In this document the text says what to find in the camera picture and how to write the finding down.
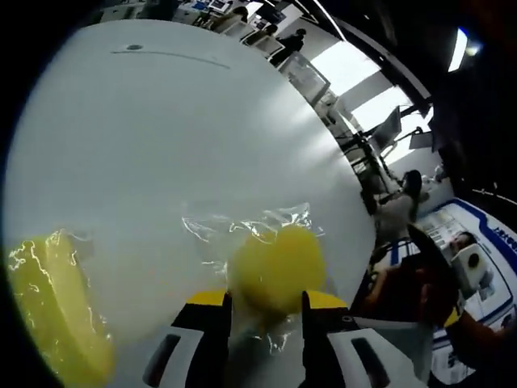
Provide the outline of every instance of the clear plastic wrap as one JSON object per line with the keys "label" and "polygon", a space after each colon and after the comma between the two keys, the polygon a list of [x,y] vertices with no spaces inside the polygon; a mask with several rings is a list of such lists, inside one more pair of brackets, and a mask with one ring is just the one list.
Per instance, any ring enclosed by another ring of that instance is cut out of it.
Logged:
{"label": "clear plastic wrap", "polygon": [[230,347],[253,336],[268,341],[270,352],[281,351],[299,327],[301,291],[328,283],[319,243],[324,233],[313,224],[309,204],[239,220],[185,216],[183,225],[195,236],[203,265],[232,295]]}
{"label": "clear plastic wrap", "polygon": [[91,307],[81,260],[92,241],[61,229],[23,240],[6,270],[19,313],[41,356],[65,386],[103,386],[114,350],[105,319]]}

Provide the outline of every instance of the desk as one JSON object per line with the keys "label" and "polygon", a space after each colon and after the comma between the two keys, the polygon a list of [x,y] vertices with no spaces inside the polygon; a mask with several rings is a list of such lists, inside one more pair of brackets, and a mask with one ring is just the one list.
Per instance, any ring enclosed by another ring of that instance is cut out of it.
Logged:
{"label": "desk", "polygon": [[[211,286],[186,209],[241,217],[308,201],[349,302],[375,240],[354,171],[288,80],[236,40],[180,23],[121,20],[73,36],[27,101],[4,187],[7,241],[93,234],[82,265],[122,349]],[[301,347],[298,332],[257,361],[250,385],[296,386]]]}

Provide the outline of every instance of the white table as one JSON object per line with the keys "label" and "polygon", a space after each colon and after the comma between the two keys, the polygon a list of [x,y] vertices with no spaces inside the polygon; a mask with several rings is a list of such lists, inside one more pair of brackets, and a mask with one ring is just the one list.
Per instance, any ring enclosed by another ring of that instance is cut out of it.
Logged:
{"label": "white table", "polygon": [[[374,244],[359,182],[304,98],[259,53],[179,23],[78,32],[28,100],[7,168],[4,237],[92,233],[82,264],[121,343],[169,324],[209,286],[182,228],[187,209],[239,217],[308,201],[349,302]],[[255,383],[301,381],[294,337]]]}

